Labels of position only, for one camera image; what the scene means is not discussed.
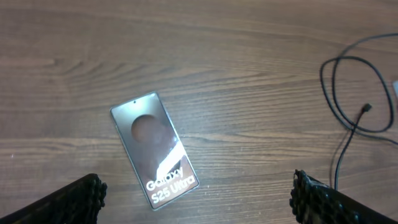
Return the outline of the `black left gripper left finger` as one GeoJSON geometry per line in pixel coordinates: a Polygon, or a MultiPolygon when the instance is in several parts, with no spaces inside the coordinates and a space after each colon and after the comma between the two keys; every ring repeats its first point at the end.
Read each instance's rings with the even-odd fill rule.
{"type": "Polygon", "coordinates": [[[1,224],[96,224],[108,186],[88,174],[1,218],[1,224]]]}

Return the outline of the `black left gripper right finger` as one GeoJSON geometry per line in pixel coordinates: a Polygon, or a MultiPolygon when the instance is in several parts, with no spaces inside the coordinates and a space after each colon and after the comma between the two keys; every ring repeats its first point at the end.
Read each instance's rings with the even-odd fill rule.
{"type": "Polygon", "coordinates": [[[289,205],[298,223],[397,224],[397,221],[307,175],[294,173],[289,205]]]}

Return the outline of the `Galaxy S25 Ultra smartphone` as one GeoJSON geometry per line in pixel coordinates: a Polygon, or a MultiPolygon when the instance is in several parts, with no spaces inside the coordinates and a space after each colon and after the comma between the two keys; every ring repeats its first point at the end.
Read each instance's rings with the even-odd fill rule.
{"type": "Polygon", "coordinates": [[[156,92],[116,105],[110,114],[151,209],[158,210],[199,186],[156,92]]]}

